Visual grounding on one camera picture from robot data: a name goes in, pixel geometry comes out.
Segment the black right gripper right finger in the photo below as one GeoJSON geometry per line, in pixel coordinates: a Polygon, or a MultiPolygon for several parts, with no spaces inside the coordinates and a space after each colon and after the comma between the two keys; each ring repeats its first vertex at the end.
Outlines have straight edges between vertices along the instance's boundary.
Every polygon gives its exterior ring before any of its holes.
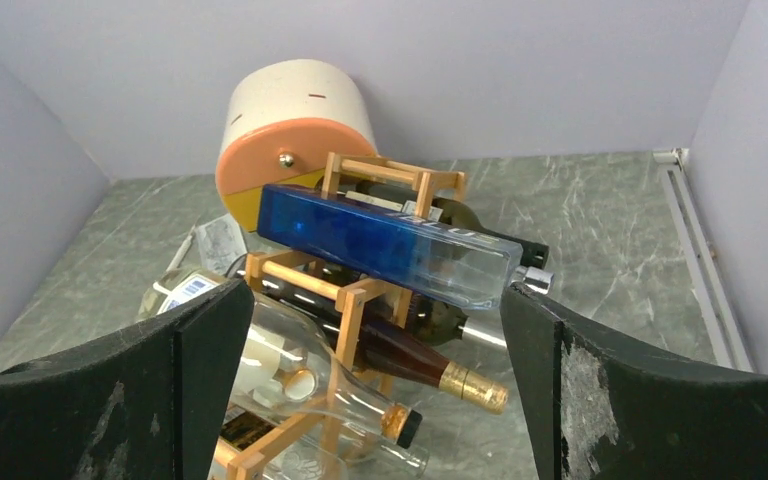
{"type": "Polygon", "coordinates": [[[542,479],[768,479],[768,375],[696,361],[521,283],[501,321],[542,479]]]}

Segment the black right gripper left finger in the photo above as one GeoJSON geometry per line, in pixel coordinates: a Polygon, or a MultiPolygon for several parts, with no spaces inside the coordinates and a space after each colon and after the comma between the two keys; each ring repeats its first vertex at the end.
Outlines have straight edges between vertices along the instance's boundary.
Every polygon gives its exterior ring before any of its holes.
{"type": "Polygon", "coordinates": [[[204,479],[250,326],[217,287],[0,372],[0,479],[204,479]]]}

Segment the round clear glass bottle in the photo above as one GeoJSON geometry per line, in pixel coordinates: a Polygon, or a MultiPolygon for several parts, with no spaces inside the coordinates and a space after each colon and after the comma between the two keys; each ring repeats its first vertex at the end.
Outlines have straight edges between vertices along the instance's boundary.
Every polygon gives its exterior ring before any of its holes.
{"type": "Polygon", "coordinates": [[[312,319],[254,295],[252,320],[230,402],[262,416],[320,413],[411,446],[423,417],[353,375],[312,319]]]}

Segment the blue square glass bottle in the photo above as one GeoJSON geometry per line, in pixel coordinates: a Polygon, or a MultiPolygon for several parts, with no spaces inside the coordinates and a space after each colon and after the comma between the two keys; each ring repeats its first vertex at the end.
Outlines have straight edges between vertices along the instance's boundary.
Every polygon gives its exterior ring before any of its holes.
{"type": "Polygon", "coordinates": [[[263,187],[258,233],[271,241],[465,310],[499,306],[553,276],[521,263],[521,244],[299,185],[263,187]]]}

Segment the square clear black-capped bottle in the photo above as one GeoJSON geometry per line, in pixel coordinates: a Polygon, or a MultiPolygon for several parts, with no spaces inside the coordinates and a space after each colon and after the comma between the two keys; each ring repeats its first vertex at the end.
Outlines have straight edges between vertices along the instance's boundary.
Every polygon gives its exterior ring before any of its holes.
{"type": "Polygon", "coordinates": [[[346,479],[333,449],[311,436],[320,415],[297,414],[274,425],[230,405],[220,429],[210,479],[346,479]]]}

